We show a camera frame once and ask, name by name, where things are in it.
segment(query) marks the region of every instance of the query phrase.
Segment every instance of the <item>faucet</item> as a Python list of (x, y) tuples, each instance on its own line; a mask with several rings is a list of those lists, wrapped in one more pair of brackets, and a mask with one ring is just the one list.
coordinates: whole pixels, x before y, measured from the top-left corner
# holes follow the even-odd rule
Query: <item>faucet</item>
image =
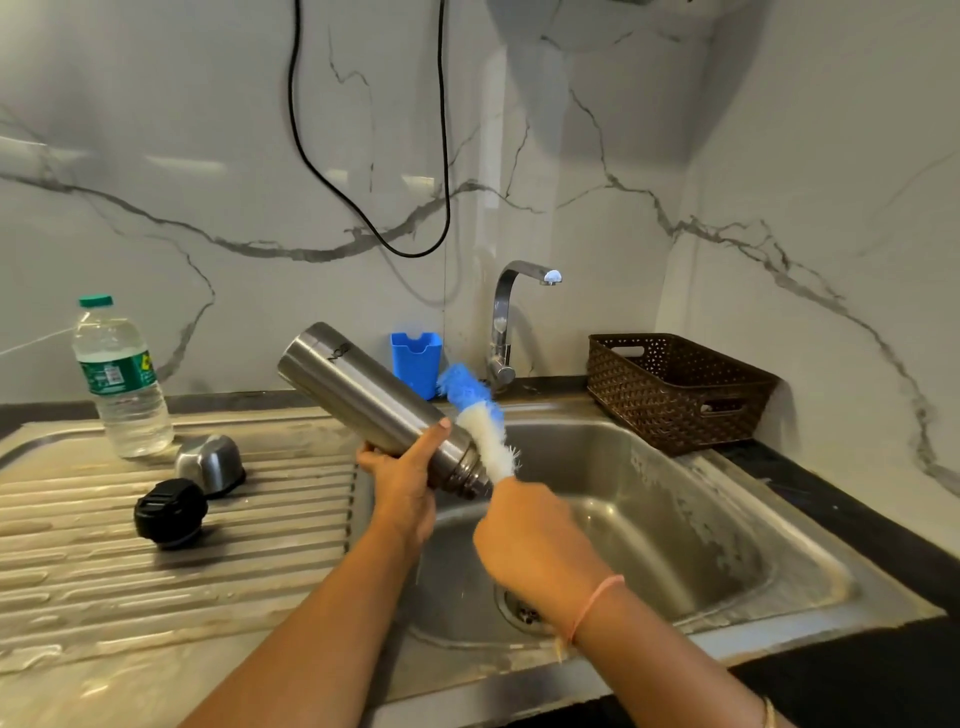
[(493, 326), (490, 332), (490, 356), (487, 358), (487, 372), (494, 390), (507, 386), (516, 377), (516, 371), (510, 366), (507, 331), (510, 323), (510, 292), (519, 274), (538, 280), (540, 285), (557, 285), (564, 280), (560, 271), (526, 260), (514, 260), (503, 269), (493, 294)]

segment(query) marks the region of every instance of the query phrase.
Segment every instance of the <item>bangle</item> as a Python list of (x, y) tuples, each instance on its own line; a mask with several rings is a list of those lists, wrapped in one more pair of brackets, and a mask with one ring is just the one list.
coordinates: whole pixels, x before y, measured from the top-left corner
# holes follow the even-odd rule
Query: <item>bangle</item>
[(769, 697), (763, 698), (763, 728), (777, 728), (777, 711)]
[(624, 583), (624, 579), (623, 579), (622, 573), (619, 573), (615, 576), (608, 576), (606, 579), (600, 582), (600, 586), (598, 586), (596, 589), (593, 590), (593, 594), (590, 595), (590, 598), (587, 600), (587, 603), (584, 605), (584, 608), (580, 610), (580, 614), (577, 616), (576, 620), (573, 622), (573, 626), (570, 627), (570, 633), (569, 635), (567, 635), (567, 638), (566, 638), (567, 642), (569, 642), (570, 644), (573, 644), (573, 637), (574, 635), (577, 634), (577, 627), (580, 626), (580, 622), (582, 622), (584, 620), (584, 617), (587, 616), (587, 612), (590, 611), (590, 607), (593, 606), (593, 602), (595, 602), (603, 592), (605, 592), (614, 584), (623, 584), (623, 583)]

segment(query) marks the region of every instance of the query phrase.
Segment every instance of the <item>green bottle cap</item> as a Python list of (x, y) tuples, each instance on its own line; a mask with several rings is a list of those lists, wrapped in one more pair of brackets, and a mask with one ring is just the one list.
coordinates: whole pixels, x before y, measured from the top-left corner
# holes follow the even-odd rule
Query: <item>green bottle cap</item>
[(81, 296), (81, 308), (100, 308), (105, 305), (113, 305), (113, 297), (101, 294), (99, 296)]

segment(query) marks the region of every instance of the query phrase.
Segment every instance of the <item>countertop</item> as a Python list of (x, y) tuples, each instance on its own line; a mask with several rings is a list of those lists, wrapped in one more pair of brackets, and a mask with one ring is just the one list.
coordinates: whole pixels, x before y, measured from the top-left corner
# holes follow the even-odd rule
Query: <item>countertop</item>
[[(512, 393), (550, 395), (582, 388), (581, 377), (518, 380), (505, 399)], [(168, 404), (172, 412), (187, 414), (309, 406), (310, 402), (296, 392), (284, 391), (171, 397)], [(0, 437), (27, 422), (95, 417), (89, 402), (4, 405), (0, 406)], [(733, 674), (769, 695), (800, 728), (960, 726), (960, 561), (760, 443), (717, 450), (948, 613), (895, 630), (765, 657), (735, 667)], [(632, 725), (613, 697), (512, 725), (546, 728), (562, 722), (610, 728)]]

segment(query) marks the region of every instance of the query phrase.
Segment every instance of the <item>white marble wall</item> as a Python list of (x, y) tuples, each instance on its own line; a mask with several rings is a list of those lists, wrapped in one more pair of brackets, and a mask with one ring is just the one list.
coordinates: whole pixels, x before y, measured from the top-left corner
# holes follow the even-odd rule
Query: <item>white marble wall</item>
[[(429, 246), (437, 0), (304, 5), (309, 153), (395, 245)], [(652, 328), (657, 210), (679, 212), (709, 19), (669, 1), (449, 0), (453, 225), (414, 261), (296, 156), (292, 23), (286, 1), (3, 4), (0, 401), (84, 395), (62, 330), (88, 293), (140, 324), (168, 393), (282, 386), (276, 360), (317, 320), (385, 361), (391, 330), (438, 330), (480, 369), (493, 283), (518, 257), (564, 273), (516, 285), (522, 375), (582, 372), (591, 331)]]
[(658, 326), (787, 382), (762, 440), (960, 554), (960, 4), (726, 18)]

